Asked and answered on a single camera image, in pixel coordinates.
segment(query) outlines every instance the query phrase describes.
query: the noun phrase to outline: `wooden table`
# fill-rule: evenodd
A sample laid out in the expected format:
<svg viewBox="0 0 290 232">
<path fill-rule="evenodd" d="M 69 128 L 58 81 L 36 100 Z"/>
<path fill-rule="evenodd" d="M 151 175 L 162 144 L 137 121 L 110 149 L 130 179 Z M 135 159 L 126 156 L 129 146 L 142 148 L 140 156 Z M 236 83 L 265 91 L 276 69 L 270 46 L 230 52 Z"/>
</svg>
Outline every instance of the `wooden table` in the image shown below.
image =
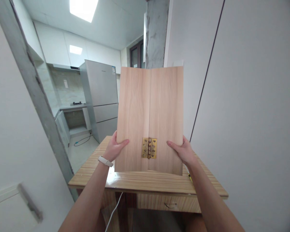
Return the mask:
<svg viewBox="0 0 290 232">
<path fill-rule="evenodd" d="M 69 182 L 70 188 L 83 189 L 86 186 L 99 163 L 98 157 L 104 154 L 110 139 L 111 136 L 107 136 L 78 170 Z M 228 193 L 198 156 L 197 158 L 219 195 L 223 199 L 227 199 Z M 183 167 L 182 176 L 155 171 L 114 172 L 114 166 L 111 167 L 101 206 L 106 222 L 108 222 L 121 192 L 124 194 L 118 209 L 113 214 L 108 231 L 123 232 L 128 231 L 128 227 L 131 228 L 133 211 L 129 208 L 201 212 L 196 192 L 185 167 Z"/>
</svg>

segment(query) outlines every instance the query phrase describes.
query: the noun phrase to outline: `range hood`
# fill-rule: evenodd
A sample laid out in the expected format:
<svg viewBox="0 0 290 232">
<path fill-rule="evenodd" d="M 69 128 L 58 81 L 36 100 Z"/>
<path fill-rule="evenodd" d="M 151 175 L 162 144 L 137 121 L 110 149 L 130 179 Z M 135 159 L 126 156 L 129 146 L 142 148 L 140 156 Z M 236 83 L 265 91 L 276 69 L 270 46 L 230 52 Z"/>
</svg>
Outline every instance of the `range hood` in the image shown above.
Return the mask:
<svg viewBox="0 0 290 232">
<path fill-rule="evenodd" d="M 73 66 L 67 66 L 67 65 L 61 65 L 61 64 L 48 64 L 50 67 L 54 68 L 54 69 L 57 69 L 59 71 L 62 71 L 62 70 L 74 70 L 74 71 L 79 71 L 80 68 L 79 67 L 73 67 Z"/>
</svg>

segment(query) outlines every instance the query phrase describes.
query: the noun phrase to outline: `brass hinge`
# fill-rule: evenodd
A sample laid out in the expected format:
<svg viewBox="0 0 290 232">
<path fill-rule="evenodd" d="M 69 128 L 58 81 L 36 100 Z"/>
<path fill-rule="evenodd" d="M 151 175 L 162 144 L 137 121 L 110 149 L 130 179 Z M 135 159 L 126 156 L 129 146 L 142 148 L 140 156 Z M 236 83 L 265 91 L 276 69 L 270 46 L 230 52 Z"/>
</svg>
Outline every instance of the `brass hinge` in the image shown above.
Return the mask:
<svg viewBox="0 0 290 232">
<path fill-rule="evenodd" d="M 142 157 L 148 159 L 157 158 L 157 139 L 143 138 Z"/>
</svg>

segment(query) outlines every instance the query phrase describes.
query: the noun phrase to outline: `window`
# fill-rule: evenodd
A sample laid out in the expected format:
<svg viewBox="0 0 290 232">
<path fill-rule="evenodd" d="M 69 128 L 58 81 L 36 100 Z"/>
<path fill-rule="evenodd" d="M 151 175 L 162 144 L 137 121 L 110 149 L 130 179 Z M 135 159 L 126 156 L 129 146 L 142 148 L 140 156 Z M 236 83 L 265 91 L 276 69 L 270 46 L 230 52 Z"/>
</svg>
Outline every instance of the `window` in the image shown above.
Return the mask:
<svg viewBox="0 0 290 232">
<path fill-rule="evenodd" d="M 130 48 L 130 66 L 133 68 L 145 68 L 145 62 L 143 62 L 143 44 L 144 40 L 141 40 L 132 48 Z"/>
</svg>

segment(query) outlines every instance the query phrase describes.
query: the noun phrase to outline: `drawer handle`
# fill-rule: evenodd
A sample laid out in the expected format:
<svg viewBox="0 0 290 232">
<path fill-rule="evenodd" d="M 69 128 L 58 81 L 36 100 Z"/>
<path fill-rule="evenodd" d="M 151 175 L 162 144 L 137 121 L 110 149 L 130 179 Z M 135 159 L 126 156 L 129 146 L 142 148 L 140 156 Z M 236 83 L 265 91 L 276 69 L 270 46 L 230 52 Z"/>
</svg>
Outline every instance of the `drawer handle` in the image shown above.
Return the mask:
<svg viewBox="0 0 290 232">
<path fill-rule="evenodd" d="M 175 207 L 169 207 L 166 203 L 164 203 L 164 205 L 166 206 L 166 207 L 168 207 L 169 209 L 174 209 Z"/>
</svg>

